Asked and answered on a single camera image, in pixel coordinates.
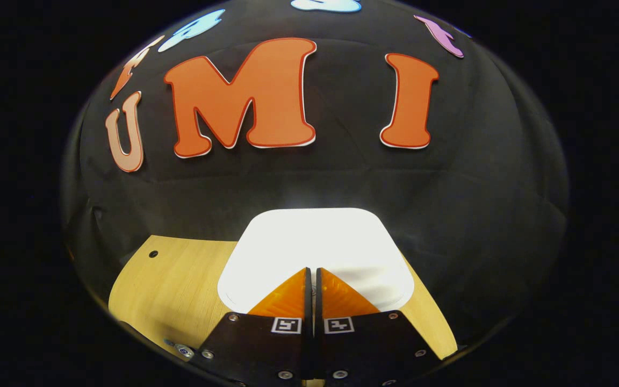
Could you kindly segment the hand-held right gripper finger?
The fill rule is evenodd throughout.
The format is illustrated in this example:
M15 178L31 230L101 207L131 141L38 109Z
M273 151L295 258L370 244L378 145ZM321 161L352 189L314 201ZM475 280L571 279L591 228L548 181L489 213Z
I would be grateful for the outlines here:
M404 312L379 311L327 269L317 280L317 365L326 386L403 386L442 367Z
M302 386L312 338L311 270L302 268L248 313L224 314L191 364L223 385Z

